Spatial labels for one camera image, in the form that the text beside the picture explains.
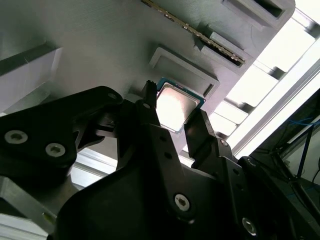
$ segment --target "rectangular recess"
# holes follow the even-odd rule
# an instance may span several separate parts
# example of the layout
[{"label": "rectangular recess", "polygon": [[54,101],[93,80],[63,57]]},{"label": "rectangular recess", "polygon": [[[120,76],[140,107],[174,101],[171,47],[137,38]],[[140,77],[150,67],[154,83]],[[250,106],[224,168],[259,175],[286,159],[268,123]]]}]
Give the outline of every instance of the rectangular recess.
[{"label": "rectangular recess", "polygon": [[222,4],[258,30],[279,30],[291,17],[294,6],[285,0],[223,0]]},{"label": "rectangular recess", "polygon": [[156,49],[149,64],[158,69],[163,77],[175,80],[206,99],[209,99],[220,85],[215,75],[163,46]]},{"label": "rectangular recess", "polygon": [[238,46],[234,45],[232,42],[228,41],[218,33],[216,33],[210,26],[207,26],[205,34],[213,41],[226,46],[233,53],[237,54],[237,56],[241,56],[244,60],[244,63],[239,64],[239,62],[234,61],[231,57],[226,57],[221,55],[219,52],[212,49],[209,45],[202,41],[198,41],[195,44],[195,47],[199,49],[201,53],[206,55],[208,58],[214,60],[215,62],[220,63],[226,68],[230,69],[234,73],[238,75],[242,75],[245,71],[250,67],[250,65],[254,62],[254,58],[243,51]]},{"label": "rectangular recess", "polygon": [[274,2],[271,0],[253,0],[265,10],[267,10],[274,17],[278,18],[282,14],[283,10],[279,8]]}]

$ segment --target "circuit board strip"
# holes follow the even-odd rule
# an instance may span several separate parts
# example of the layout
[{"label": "circuit board strip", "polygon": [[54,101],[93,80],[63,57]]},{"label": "circuit board strip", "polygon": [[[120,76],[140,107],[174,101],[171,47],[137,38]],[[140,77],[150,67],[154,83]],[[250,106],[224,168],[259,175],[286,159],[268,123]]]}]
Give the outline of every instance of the circuit board strip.
[{"label": "circuit board strip", "polygon": [[210,38],[206,37],[201,32],[197,31],[189,24],[181,21],[180,19],[178,19],[177,17],[175,17],[174,15],[172,15],[171,13],[166,11],[165,9],[161,8],[160,6],[155,4],[154,2],[152,2],[150,0],[141,0],[141,2],[143,2],[144,4],[149,6],[150,8],[156,9],[158,12],[162,13],[166,18],[170,19],[174,23],[179,24],[182,28],[184,28],[188,32],[192,33],[193,35],[197,36],[200,40],[205,42],[211,48],[215,49],[216,51],[219,51],[220,54],[228,56],[229,58],[231,58],[233,60],[233,62],[238,62],[239,64],[236,64],[238,67],[246,63],[243,59],[241,59],[241,57],[237,56],[236,54],[232,53],[230,50],[226,49],[225,47],[221,46],[220,44],[218,44],[215,41],[211,40]]}]

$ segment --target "screw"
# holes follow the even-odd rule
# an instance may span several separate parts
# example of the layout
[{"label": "screw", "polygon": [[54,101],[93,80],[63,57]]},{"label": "screw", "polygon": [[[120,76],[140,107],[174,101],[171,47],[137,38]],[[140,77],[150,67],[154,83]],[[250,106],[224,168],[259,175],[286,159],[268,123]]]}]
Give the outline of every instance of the screw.
[{"label": "screw", "polygon": [[66,149],[59,143],[50,143],[45,147],[45,152],[50,157],[58,158],[66,153]]},{"label": "screw", "polygon": [[177,207],[183,212],[188,211],[190,208],[190,203],[188,199],[182,194],[175,195],[174,202],[177,205]]},{"label": "screw", "polygon": [[225,140],[223,140],[223,139],[220,139],[220,142],[221,142],[222,145],[225,146],[225,147],[228,147],[228,146],[229,146],[228,143],[227,143]]},{"label": "screw", "polygon": [[110,98],[112,98],[112,99],[116,99],[116,98],[117,98],[117,96],[114,95],[113,93],[108,93],[108,96],[109,96]]},{"label": "screw", "polygon": [[28,135],[20,130],[11,130],[4,135],[4,139],[9,144],[23,144],[28,140]]},{"label": "screw", "polygon": [[144,103],[143,106],[144,106],[145,108],[147,108],[147,109],[150,109],[150,106],[149,106],[149,104],[147,104],[147,103]]},{"label": "screw", "polygon": [[246,217],[242,218],[242,225],[251,236],[257,236],[257,229],[255,225]]}]

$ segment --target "metal frame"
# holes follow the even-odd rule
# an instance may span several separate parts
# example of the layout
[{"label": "metal frame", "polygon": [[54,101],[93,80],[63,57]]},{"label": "metal frame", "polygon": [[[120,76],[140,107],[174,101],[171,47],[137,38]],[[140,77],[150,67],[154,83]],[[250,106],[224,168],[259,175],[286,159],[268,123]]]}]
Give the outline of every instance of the metal frame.
[{"label": "metal frame", "polygon": [[[319,47],[320,39],[315,41],[301,59],[228,138],[232,151],[237,158],[251,154],[304,101],[300,101],[300,105],[295,104],[295,109],[292,107],[289,112],[285,113],[284,109],[290,102],[294,102],[298,97],[307,100],[319,89],[316,75],[320,71],[320,60],[319,56],[315,54]],[[304,89],[312,89],[312,91],[306,94]]]},{"label": "metal frame", "polygon": [[39,227],[51,234],[54,232],[58,212],[78,190],[69,178],[58,188],[43,190],[40,194],[30,189],[24,190],[8,177],[0,177],[0,198],[27,216]]}]

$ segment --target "black cable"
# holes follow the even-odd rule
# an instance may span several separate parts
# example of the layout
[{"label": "black cable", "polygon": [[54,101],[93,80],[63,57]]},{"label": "black cable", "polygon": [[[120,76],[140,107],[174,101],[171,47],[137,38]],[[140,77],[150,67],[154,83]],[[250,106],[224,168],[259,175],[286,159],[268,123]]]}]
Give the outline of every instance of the black cable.
[{"label": "black cable", "polygon": [[276,144],[273,145],[272,150],[275,149],[275,148],[278,146],[278,144],[283,140],[283,138],[284,138],[284,136],[286,135],[286,132],[287,132],[287,130],[288,130],[289,123],[290,123],[290,121],[289,121],[289,119],[287,119],[286,125],[285,125],[285,127],[284,127],[283,132],[282,132],[282,135],[280,136],[280,138],[279,138],[279,140],[276,142]]},{"label": "black cable", "polygon": [[307,206],[305,205],[305,203],[301,200],[301,198],[300,198],[300,196],[299,196],[299,194],[297,194],[297,192],[296,192],[296,190],[295,190],[295,188],[294,187],[292,187],[292,185],[290,184],[290,187],[291,187],[291,189],[292,189],[292,191],[293,191],[293,193],[294,193],[294,195],[296,196],[296,199],[298,199],[299,200],[299,202],[301,203],[301,205],[308,211],[308,212],[310,212],[310,210],[307,208]]},{"label": "black cable", "polygon": [[317,175],[320,173],[320,169],[318,169],[318,171],[316,171],[315,175],[313,176],[313,179],[312,179],[312,184],[315,185],[315,179],[317,177]]},{"label": "black cable", "polygon": [[315,184],[315,180],[316,180],[316,177],[317,177],[317,175],[320,173],[320,157],[319,157],[319,160],[318,160],[318,171],[316,171],[316,173],[315,173],[315,175],[313,176],[313,178],[312,178],[312,186],[314,187],[314,189],[318,192],[318,193],[320,193],[319,191],[318,191],[318,189],[316,188],[316,184]]},{"label": "black cable", "polygon": [[275,158],[274,158],[274,155],[271,154],[270,155],[270,158],[272,159],[272,162],[273,162],[273,165],[275,167],[275,169],[277,169],[277,172],[282,175],[285,179],[287,179],[287,181],[289,182],[289,179],[288,177],[286,176],[286,174],[284,172],[282,172],[282,169],[281,167],[277,164],[277,162],[275,161]]},{"label": "black cable", "polygon": [[269,154],[270,153],[270,150],[265,149],[265,148],[261,148],[261,147],[258,147],[255,151],[259,154]]},{"label": "black cable", "polygon": [[258,162],[260,165],[262,165],[264,168],[268,169],[270,172],[272,172],[274,174],[274,177],[279,179],[279,180],[282,180],[286,183],[289,182],[288,178],[285,177],[283,174],[281,174],[279,171],[277,170],[274,170],[272,169],[271,167],[269,167],[268,165],[266,165],[265,163],[259,161],[258,159],[256,159],[255,157],[253,156],[250,156],[251,158],[253,158],[256,162]]}]

